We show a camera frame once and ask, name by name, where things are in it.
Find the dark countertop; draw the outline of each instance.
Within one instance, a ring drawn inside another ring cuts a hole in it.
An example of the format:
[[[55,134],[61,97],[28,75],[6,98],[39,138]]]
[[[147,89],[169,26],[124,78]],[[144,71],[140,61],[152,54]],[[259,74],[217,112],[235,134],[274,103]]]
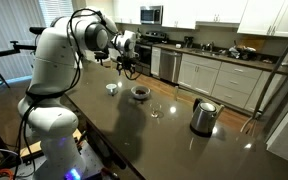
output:
[[[109,83],[121,85],[115,96],[106,92]],[[264,143],[220,122],[211,138],[199,137],[189,128],[192,107],[154,91],[140,102],[130,92],[135,85],[89,63],[66,94],[146,179],[288,179],[288,161],[267,151]],[[162,105],[162,117],[151,117],[151,101]]]
[[[194,55],[194,56],[201,56],[201,57],[205,57],[205,58],[210,58],[210,59],[218,60],[221,62],[233,63],[233,64],[237,64],[237,65],[256,68],[256,69],[260,69],[263,71],[271,71],[275,66],[275,64],[263,63],[261,61],[244,61],[244,60],[240,60],[240,59],[229,58],[229,57],[226,57],[223,55],[220,55],[220,56],[203,55],[200,53],[192,52],[192,50],[194,50],[196,48],[176,48],[174,44],[154,44],[153,46],[159,47],[162,49],[168,49],[168,50],[173,50],[173,51],[177,51],[177,52],[181,52],[181,53],[186,53],[186,54],[190,54],[190,55]],[[288,74],[288,67],[287,66],[281,66],[278,69],[277,73],[287,75]]]

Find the drinking glass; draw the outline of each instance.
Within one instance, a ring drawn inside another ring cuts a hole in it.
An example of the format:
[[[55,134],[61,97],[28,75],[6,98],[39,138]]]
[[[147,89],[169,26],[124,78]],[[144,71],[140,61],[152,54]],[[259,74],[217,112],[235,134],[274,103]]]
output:
[[[152,101],[150,104],[150,108],[151,108],[151,116],[157,118],[158,113],[162,108],[162,105],[158,102]]]

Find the microwave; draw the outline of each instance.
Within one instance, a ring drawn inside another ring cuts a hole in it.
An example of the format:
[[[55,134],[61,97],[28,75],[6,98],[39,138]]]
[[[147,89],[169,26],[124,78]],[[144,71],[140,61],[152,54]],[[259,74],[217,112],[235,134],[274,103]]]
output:
[[[163,6],[141,6],[142,24],[162,24]]]

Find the kitchen sink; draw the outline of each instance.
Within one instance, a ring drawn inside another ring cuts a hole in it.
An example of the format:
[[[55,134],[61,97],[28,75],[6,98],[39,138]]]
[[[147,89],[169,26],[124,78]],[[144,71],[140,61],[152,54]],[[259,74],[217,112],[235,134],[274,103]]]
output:
[[[191,53],[196,53],[196,54],[202,54],[202,55],[206,55],[206,56],[220,56],[220,54],[218,52],[209,52],[209,51],[202,51],[202,50],[199,50],[199,49],[192,49],[192,50],[189,50],[189,52]]]

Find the bowl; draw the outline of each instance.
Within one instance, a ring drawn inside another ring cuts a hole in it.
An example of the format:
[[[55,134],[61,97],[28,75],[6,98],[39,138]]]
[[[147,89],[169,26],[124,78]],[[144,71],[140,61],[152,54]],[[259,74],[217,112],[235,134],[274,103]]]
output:
[[[145,86],[134,86],[131,92],[135,99],[145,99],[150,95],[151,90]]]

